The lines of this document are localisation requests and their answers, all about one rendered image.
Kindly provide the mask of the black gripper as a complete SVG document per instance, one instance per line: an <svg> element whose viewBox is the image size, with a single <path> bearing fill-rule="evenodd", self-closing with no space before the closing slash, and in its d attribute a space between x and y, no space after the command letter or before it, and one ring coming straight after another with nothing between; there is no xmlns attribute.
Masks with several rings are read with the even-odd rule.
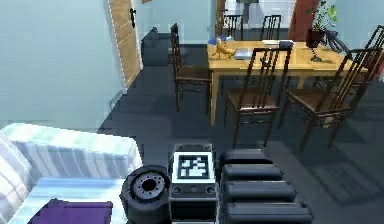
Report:
<svg viewBox="0 0 384 224"><path fill-rule="evenodd" d="M146 165L129 174L119 195L127 224L169 224L169 189L163 166Z"/></svg>

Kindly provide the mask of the white striped sofa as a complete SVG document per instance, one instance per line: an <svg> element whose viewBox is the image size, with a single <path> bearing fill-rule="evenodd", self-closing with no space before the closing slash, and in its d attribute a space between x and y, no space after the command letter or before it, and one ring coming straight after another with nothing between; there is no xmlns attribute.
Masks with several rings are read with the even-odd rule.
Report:
<svg viewBox="0 0 384 224"><path fill-rule="evenodd" d="M0 224L27 224L48 201L112 203L110 224L127 224L119 194L143 165L130 137L26 123L0 129Z"/></svg>

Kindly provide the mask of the purple cushion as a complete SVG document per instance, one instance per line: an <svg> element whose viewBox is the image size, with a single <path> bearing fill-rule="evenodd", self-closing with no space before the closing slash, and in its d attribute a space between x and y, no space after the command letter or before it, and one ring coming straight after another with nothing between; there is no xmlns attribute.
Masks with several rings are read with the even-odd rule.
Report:
<svg viewBox="0 0 384 224"><path fill-rule="evenodd" d="M110 224L113 203L51 199L27 224Z"/></svg>

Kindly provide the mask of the dark wooden chair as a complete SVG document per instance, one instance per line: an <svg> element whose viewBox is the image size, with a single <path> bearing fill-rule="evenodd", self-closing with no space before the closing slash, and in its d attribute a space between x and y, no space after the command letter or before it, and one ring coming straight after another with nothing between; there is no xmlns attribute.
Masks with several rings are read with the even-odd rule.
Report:
<svg viewBox="0 0 384 224"><path fill-rule="evenodd" d="M261 28L261 40L278 40L280 34L281 16L265 16Z"/></svg>
<svg viewBox="0 0 384 224"><path fill-rule="evenodd" d="M384 25L378 25L365 45L365 49L375 48L375 51L357 53L349 57L350 62L355 62L354 69L357 74L351 85L350 95L356 95L359 89L370 82L384 68Z"/></svg>
<svg viewBox="0 0 384 224"><path fill-rule="evenodd" d="M227 88L223 125L228 108L234 111L235 125L232 147L237 145L239 127L247 124L267 124L263 145L266 146L287 78L292 48L254 48L247 66L243 85Z"/></svg>
<svg viewBox="0 0 384 224"><path fill-rule="evenodd" d="M332 146L347 115L354 109L352 103L346 102L350 90L357 85L358 76L362 76L358 92L363 91L368 79L375 73L381 52L381 47L348 51L325 88L318 86L303 89L285 88L285 102L278 127L282 126L288 108L307 124L300 142L300 152L304 150L313 129L322 125L334 125L328 141L328 146Z"/></svg>
<svg viewBox="0 0 384 224"><path fill-rule="evenodd" d="M221 33L235 40L243 40L243 16L224 15L222 19Z"/></svg>
<svg viewBox="0 0 384 224"><path fill-rule="evenodd" d="M206 89L205 109L206 113L209 113L211 108L211 70L208 67L195 67L184 65L181 58L179 27L177 23L174 23L171 26L170 34L176 112L180 111L179 97L184 92L198 92L198 89L185 89L184 85L204 85Z"/></svg>

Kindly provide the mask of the dark grey bin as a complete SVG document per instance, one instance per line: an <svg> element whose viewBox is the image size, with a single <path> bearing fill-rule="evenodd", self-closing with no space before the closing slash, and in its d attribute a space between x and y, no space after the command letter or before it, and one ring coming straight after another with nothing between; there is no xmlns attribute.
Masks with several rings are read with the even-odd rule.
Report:
<svg viewBox="0 0 384 224"><path fill-rule="evenodd" d="M153 27L141 40L144 66L167 66L171 61L171 34Z"/></svg>

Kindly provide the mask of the light wooden room door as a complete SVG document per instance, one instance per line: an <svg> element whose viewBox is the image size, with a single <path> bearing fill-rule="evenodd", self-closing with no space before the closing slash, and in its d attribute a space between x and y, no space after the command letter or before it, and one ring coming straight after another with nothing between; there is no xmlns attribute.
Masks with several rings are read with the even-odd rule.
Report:
<svg viewBox="0 0 384 224"><path fill-rule="evenodd" d="M132 85L142 70L140 44L136 27L132 28L130 8L133 8L132 0L109 0L113 33L126 88Z"/></svg>

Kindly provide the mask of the yellow figurine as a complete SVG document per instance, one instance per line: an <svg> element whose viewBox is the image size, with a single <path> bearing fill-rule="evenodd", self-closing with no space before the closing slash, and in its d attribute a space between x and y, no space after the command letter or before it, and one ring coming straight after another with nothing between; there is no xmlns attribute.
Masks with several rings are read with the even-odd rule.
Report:
<svg viewBox="0 0 384 224"><path fill-rule="evenodd" d="M228 59L231 59L235 55L235 50L227 48L222 39L217 37L215 41L216 41L216 45L215 45L215 51L213 53L213 56L217 56L218 58L221 58L221 56L224 55Z"/></svg>

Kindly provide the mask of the grey book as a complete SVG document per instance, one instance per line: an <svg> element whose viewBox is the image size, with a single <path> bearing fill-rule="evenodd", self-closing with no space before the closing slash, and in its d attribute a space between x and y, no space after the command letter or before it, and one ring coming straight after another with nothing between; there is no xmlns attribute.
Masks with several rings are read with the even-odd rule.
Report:
<svg viewBox="0 0 384 224"><path fill-rule="evenodd" d="M235 50L233 56L236 60L250 60L252 58L253 50L249 48L240 48Z"/></svg>

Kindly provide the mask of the red brown room door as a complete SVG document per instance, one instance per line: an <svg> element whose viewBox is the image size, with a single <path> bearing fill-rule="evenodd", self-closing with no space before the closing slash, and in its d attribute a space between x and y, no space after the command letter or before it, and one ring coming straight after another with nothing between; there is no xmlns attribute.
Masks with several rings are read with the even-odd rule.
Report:
<svg viewBox="0 0 384 224"><path fill-rule="evenodd" d="M319 0L295 0L288 38L295 42L304 42L308 30L312 27L314 16L307 10L317 8Z"/></svg>

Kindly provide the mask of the black desk lamp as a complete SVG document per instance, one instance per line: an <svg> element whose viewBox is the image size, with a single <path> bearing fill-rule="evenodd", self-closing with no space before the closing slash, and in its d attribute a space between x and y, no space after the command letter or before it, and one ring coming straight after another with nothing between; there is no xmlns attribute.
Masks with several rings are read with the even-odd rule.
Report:
<svg viewBox="0 0 384 224"><path fill-rule="evenodd" d="M338 38L338 32L328 29L324 30L314 30L309 29L307 33L306 46L312 51L311 61L321 62L322 59L317 55L315 48L319 44L324 46L328 45L334 52L348 52L349 48L344 44L342 40Z"/></svg>

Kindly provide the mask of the green house plant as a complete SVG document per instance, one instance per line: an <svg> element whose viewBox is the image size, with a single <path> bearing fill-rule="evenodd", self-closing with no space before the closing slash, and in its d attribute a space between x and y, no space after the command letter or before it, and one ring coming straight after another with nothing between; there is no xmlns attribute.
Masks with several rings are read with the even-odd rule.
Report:
<svg viewBox="0 0 384 224"><path fill-rule="evenodd" d="M334 26L338 22L337 8L334 4L328 4L327 0L313 0L314 6L306 10L313 16L311 27L307 32L306 44L309 48L316 48L324 38L328 26Z"/></svg>

